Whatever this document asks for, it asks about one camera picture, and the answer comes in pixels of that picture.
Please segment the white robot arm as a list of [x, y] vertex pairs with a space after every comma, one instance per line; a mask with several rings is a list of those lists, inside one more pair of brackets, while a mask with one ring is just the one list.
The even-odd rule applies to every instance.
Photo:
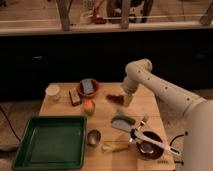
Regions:
[[178, 87], [151, 73], [148, 59], [130, 62], [125, 67], [122, 88], [133, 94], [142, 84], [186, 118], [181, 171], [213, 171], [213, 100]]

